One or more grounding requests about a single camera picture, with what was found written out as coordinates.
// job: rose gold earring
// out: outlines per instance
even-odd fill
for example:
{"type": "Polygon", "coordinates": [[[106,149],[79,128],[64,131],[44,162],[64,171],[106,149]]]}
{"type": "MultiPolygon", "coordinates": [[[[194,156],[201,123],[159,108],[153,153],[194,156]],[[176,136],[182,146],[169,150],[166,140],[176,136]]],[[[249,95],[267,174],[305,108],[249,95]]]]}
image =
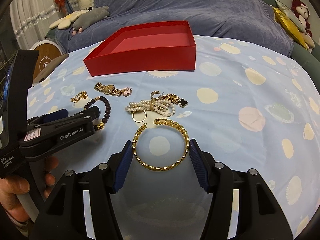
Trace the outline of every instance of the rose gold earring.
{"type": "Polygon", "coordinates": [[[129,95],[131,95],[132,94],[132,88],[124,88],[123,90],[122,90],[122,95],[124,96],[124,97],[128,97],[129,95]]]}

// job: light blue bedsheet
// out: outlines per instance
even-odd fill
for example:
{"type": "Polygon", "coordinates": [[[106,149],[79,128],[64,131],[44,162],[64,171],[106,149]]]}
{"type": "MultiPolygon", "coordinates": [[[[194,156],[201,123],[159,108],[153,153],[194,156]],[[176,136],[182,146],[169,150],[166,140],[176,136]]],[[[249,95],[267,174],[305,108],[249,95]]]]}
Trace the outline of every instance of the light blue bedsheet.
{"type": "MultiPolygon", "coordinates": [[[[67,169],[84,172],[106,162],[133,139],[142,124],[135,123],[124,107],[129,102],[150,99],[154,90],[174,93],[188,105],[177,106],[171,119],[183,125],[190,138],[195,138],[203,151],[212,153],[216,161],[239,171],[256,168],[296,236],[319,205],[319,93],[303,68],[281,54],[233,39],[195,35],[195,40],[194,72],[91,77],[83,59],[95,44],[70,53],[45,81],[32,87],[28,118],[62,108],[69,115],[81,111],[91,98],[103,95],[93,89],[97,82],[133,89],[129,97],[108,96],[112,109],[106,127],[57,153],[60,165],[54,174],[59,179],[67,169]],[[82,90],[89,98],[71,103],[71,97],[82,90]]],[[[104,105],[96,105],[102,117],[104,105]]],[[[182,155],[183,142],[173,130],[152,129],[155,118],[156,113],[148,112],[150,129],[141,135],[137,150],[146,163],[168,165],[182,155]]],[[[236,230],[236,196],[237,192],[230,237],[236,230]]],[[[112,201],[125,239],[150,239],[153,234],[154,240],[194,240],[200,238],[210,198],[200,188],[189,158],[166,172],[149,171],[133,159],[124,187],[112,201]]],[[[87,230],[94,237],[89,222],[87,230]]]]}

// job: yellow bag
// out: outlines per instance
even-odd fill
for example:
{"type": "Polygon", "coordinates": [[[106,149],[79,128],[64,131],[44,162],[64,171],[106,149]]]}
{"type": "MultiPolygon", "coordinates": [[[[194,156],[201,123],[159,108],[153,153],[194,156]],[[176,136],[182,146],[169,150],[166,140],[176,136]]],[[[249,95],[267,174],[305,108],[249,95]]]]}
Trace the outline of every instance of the yellow bag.
{"type": "Polygon", "coordinates": [[[280,21],[282,27],[286,30],[289,35],[294,38],[294,40],[299,43],[302,47],[305,49],[308,49],[308,46],[306,42],[304,41],[301,33],[299,32],[296,25],[290,20],[287,15],[285,15],[282,11],[280,11],[278,8],[273,7],[273,10],[275,12],[275,15],[277,19],[280,21]]]}

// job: screw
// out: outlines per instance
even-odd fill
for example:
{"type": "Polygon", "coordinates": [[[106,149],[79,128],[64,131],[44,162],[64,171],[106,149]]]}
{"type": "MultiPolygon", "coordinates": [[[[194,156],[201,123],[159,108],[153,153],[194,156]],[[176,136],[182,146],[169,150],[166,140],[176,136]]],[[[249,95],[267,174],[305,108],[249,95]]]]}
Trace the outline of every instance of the screw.
{"type": "Polygon", "coordinates": [[[223,163],[215,163],[214,165],[217,169],[222,169],[224,167],[223,163]]]}
{"type": "Polygon", "coordinates": [[[250,170],[249,170],[249,173],[250,173],[251,175],[253,175],[253,176],[258,174],[257,170],[255,170],[255,169],[250,169],[250,170]]]}
{"type": "Polygon", "coordinates": [[[99,165],[99,169],[100,169],[100,170],[105,170],[107,167],[108,167],[108,164],[106,164],[106,163],[101,163],[101,164],[99,165]]]}
{"type": "Polygon", "coordinates": [[[68,170],[64,173],[64,175],[66,175],[67,177],[70,177],[73,174],[72,170],[68,170]]]}

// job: jewelry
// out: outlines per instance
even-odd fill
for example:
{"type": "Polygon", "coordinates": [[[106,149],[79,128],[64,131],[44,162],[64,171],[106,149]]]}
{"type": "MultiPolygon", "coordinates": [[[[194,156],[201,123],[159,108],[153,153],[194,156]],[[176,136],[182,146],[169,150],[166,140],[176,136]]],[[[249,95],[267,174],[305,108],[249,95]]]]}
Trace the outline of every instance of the jewelry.
{"type": "Polygon", "coordinates": [[[135,120],[135,118],[133,117],[133,115],[134,115],[135,112],[132,112],[132,119],[133,119],[135,122],[143,122],[144,120],[147,119],[147,113],[146,113],[146,111],[143,110],[143,112],[144,112],[144,118],[143,118],[143,120],[141,120],[141,121],[135,120]]]}
{"type": "Polygon", "coordinates": [[[88,95],[87,95],[87,92],[86,91],[81,91],[80,93],[78,93],[74,98],[71,98],[70,101],[71,102],[78,102],[80,99],[87,99],[88,98],[88,95]]]}
{"type": "Polygon", "coordinates": [[[124,89],[122,90],[122,94],[123,94],[124,97],[128,97],[129,95],[132,94],[132,88],[124,88],[124,89]]]}
{"type": "Polygon", "coordinates": [[[185,101],[183,98],[180,99],[180,97],[178,97],[177,95],[175,94],[167,94],[167,95],[160,95],[159,97],[157,98],[154,98],[153,96],[156,95],[156,94],[159,94],[160,95],[160,92],[159,91],[153,91],[150,95],[151,97],[151,100],[170,100],[172,103],[176,104],[176,105],[179,105],[180,107],[185,107],[188,102],[185,101]]]}
{"type": "Polygon", "coordinates": [[[182,134],[182,136],[184,138],[184,142],[185,142],[185,149],[184,149],[184,153],[183,153],[182,157],[178,161],[176,161],[175,163],[173,163],[173,164],[171,164],[169,166],[166,166],[166,167],[154,167],[154,166],[151,166],[151,165],[148,165],[148,164],[144,163],[137,155],[136,145],[137,145],[137,141],[138,141],[138,138],[139,138],[140,134],[142,133],[143,130],[145,130],[147,128],[147,123],[144,123],[141,127],[139,127],[137,132],[134,135],[133,145],[132,145],[133,154],[136,157],[137,161],[143,167],[145,167],[145,168],[147,168],[149,170],[152,170],[152,171],[167,171],[167,170],[170,170],[170,169],[178,166],[185,159],[185,157],[187,156],[188,149],[189,149],[189,136],[188,136],[188,133],[187,133],[186,129],[184,129],[182,125],[180,125],[177,122],[174,122],[174,121],[172,121],[170,119],[159,119],[158,118],[158,119],[155,119],[153,121],[153,123],[156,124],[156,125],[167,125],[167,126],[173,127],[175,129],[177,129],[182,134]]]}
{"type": "Polygon", "coordinates": [[[129,96],[132,94],[132,88],[125,88],[125,89],[116,89],[114,85],[102,85],[100,82],[98,82],[95,87],[94,87],[95,90],[101,92],[101,93],[104,93],[106,95],[111,95],[111,96],[116,96],[116,97],[119,97],[121,95],[124,95],[124,96],[129,96]]]}
{"type": "Polygon", "coordinates": [[[170,117],[173,116],[176,112],[176,108],[174,107],[174,104],[170,100],[141,100],[138,103],[130,102],[129,106],[126,106],[124,108],[128,112],[135,112],[135,111],[155,111],[158,114],[164,116],[164,117],[170,117]],[[171,107],[171,113],[165,113],[166,110],[171,107]]]}
{"type": "Polygon", "coordinates": [[[105,124],[108,122],[108,119],[110,118],[110,110],[111,110],[111,106],[110,103],[108,101],[108,99],[106,99],[105,97],[96,97],[95,99],[91,99],[90,102],[88,102],[85,106],[84,109],[89,109],[90,106],[92,106],[96,101],[102,101],[105,106],[106,106],[106,114],[104,115],[104,118],[102,118],[101,122],[98,123],[97,125],[94,125],[94,130],[101,130],[104,128],[105,124]]]}

